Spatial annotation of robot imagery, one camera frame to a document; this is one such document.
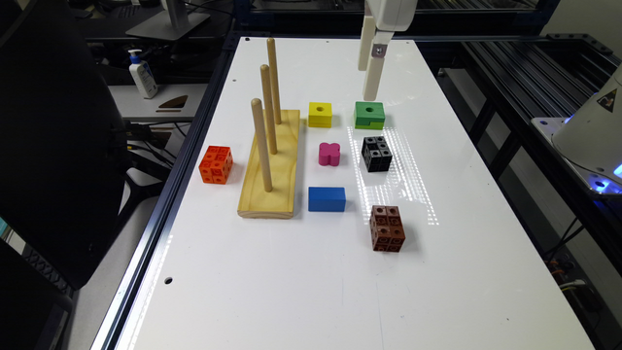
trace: orange cube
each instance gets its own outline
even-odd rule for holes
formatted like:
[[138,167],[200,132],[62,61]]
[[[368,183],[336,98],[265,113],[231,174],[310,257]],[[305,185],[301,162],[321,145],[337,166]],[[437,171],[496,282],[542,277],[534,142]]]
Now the orange cube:
[[232,166],[231,148],[210,146],[198,165],[198,171],[204,183],[224,185]]

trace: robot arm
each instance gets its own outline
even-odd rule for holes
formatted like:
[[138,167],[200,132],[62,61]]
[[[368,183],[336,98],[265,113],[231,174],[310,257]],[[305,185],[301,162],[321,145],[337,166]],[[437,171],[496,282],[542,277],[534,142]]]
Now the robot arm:
[[410,26],[417,0],[366,0],[359,70],[366,71],[363,99],[376,99],[387,47],[396,31]]

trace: table surface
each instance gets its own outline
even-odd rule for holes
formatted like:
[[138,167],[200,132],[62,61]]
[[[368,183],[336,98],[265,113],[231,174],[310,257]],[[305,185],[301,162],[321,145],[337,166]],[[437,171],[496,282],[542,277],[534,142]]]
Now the table surface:
[[[267,53],[263,38],[240,41],[201,150],[229,146],[232,173],[207,185],[194,168],[120,348],[593,348],[414,42],[389,46],[384,130],[353,128],[358,47],[277,39],[281,106],[303,117],[294,217],[253,220],[236,208]],[[332,128],[306,126],[309,102],[332,103]],[[377,135],[394,161],[367,173],[360,149]],[[318,164],[322,142],[341,145],[339,166]],[[344,187],[346,211],[308,212],[316,186]],[[398,254],[371,250],[375,204],[399,206]]]

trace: white robot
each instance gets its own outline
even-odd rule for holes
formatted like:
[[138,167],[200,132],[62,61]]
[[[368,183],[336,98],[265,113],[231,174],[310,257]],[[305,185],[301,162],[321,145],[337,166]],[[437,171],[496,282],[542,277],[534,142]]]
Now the white robot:
[[622,185],[622,67],[551,138],[568,161]]
[[397,31],[410,26],[417,0],[366,0],[359,70],[367,71],[363,87],[363,100],[376,99],[387,47]]

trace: blue block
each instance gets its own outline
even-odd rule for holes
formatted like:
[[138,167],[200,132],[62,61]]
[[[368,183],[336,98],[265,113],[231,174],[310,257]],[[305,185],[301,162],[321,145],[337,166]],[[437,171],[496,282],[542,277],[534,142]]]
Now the blue block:
[[346,210],[344,188],[309,188],[309,211],[343,212]]

